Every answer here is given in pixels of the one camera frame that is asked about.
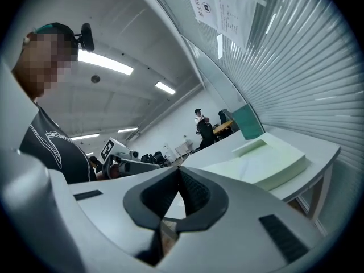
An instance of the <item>person in background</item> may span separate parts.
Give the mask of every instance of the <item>person in background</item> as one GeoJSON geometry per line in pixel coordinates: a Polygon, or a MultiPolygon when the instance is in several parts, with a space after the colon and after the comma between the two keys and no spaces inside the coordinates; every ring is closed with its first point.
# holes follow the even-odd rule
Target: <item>person in background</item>
{"type": "Polygon", "coordinates": [[[12,70],[14,78],[39,109],[20,145],[20,151],[38,158],[48,169],[60,171],[68,184],[103,180],[95,175],[85,153],[37,103],[71,62],[77,61],[78,41],[73,31],[60,23],[30,32],[12,70]]]}
{"type": "Polygon", "coordinates": [[[195,115],[197,131],[202,136],[202,142],[200,144],[200,149],[202,150],[205,147],[211,146],[215,142],[216,136],[210,124],[210,119],[201,113],[200,108],[195,109],[195,115]]]}
{"type": "Polygon", "coordinates": [[[95,156],[91,156],[89,159],[91,166],[95,169],[95,173],[102,171],[102,163],[95,156]]]}

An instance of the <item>white ceiling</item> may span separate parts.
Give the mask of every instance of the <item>white ceiling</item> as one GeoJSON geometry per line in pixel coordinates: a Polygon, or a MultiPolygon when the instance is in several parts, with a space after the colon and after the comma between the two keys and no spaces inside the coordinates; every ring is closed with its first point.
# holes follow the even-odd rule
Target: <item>white ceiling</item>
{"type": "Polygon", "coordinates": [[[77,141],[85,152],[100,152],[108,137],[124,141],[122,128],[145,128],[199,81],[172,34],[143,0],[30,0],[20,16],[26,30],[51,22],[75,33],[90,23],[95,53],[134,68],[130,76],[87,63],[76,63],[56,89],[38,99],[40,106],[71,137],[101,133],[77,141]],[[91,83],[99,75],[98,84],[91,83]],[[157,81],[176,90],[169,95],[157,81]]]}

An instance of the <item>green board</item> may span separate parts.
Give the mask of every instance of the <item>green board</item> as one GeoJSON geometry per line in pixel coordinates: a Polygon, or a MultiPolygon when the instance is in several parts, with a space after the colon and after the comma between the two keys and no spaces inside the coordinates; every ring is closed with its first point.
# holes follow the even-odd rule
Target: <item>green board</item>
{"type": "Polygon", "coordinates": [[[233,118],[245,139],[255,139],[264,134],[264,128],[250,104],[233,112],[233,118]]]}

